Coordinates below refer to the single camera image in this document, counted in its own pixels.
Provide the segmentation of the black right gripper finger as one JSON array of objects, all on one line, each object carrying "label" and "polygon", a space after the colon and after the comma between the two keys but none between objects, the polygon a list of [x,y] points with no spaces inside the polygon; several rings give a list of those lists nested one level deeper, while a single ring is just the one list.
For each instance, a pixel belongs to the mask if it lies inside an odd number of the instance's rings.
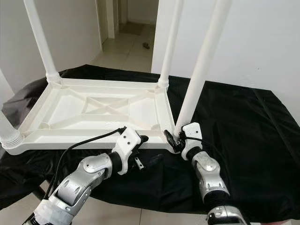
[{"label": "black right gripper finger", "polygon": [[171,146],[170,152],[177,152],[177,141],[174,140],[173,135],[167,129],[163,131],[163,134],[165,135],[167,143]]}]

